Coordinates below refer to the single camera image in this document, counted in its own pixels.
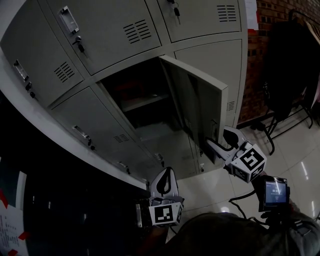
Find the display screen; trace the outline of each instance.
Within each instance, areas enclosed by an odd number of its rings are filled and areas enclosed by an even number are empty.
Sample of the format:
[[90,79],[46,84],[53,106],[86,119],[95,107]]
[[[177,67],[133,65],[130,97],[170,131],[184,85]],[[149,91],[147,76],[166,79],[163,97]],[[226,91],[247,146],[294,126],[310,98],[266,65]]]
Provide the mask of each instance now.
[[265,202],[267,204],[286,203],[286,184],[277,181],[265,182]]

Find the red tape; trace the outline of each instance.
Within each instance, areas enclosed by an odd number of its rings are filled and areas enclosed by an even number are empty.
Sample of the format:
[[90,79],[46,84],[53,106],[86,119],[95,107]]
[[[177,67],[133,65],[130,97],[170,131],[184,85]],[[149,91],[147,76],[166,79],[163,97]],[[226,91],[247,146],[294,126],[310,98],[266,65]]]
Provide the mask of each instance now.
[[0,200],[3,202],[4,207],[7,209],[8,208],[8,201],[7,201],[5,194],[1,188],[0,188]]
[[15,256],[17,254],[18,254],[18,252],[14,249],[12,249],[11,251],[8,252],[8,256]]
[[21,240],[25,240],[28,237],[30,237],[30,233],[29,232],[23,232],[21,235],[18,236],[18,238],[21,239]]

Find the locker shelf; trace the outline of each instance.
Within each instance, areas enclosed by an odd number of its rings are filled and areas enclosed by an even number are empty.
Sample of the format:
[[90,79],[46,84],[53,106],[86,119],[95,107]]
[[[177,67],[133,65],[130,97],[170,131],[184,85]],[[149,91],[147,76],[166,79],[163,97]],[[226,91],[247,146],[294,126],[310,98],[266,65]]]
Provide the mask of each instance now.
[[154,103],[163,99],[168,98],[168,94],[151,94],[146,97],[139,97],[130,100],[121,100],[120,105],[123,112],[134,110],[142,106]]

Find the person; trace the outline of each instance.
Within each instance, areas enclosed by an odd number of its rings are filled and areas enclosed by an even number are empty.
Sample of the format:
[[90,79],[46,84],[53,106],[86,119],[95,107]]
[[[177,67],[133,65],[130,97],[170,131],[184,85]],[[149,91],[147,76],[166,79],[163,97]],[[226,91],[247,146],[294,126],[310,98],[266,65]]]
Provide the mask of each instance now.
[[168,228],[153,228],[138,256],[320,255],[320,226],[290,201],[285,219],[264,213],[269,228],[233,213],[204,213],[188,220],[169,242]]

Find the black surface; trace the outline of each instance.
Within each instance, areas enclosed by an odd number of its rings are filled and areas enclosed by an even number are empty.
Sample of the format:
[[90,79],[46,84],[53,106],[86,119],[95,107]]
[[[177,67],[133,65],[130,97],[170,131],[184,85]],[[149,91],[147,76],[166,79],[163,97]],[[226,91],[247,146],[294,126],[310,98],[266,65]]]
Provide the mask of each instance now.
[[61,148],[1,92],[0,118],[0,156],[10,170],[27,174],[23,213],[24,229],[31,233],[29,255],[81,256],[87,249],[91,256],[132,254],[144,235],[136,226],[135,202],[150,193]]

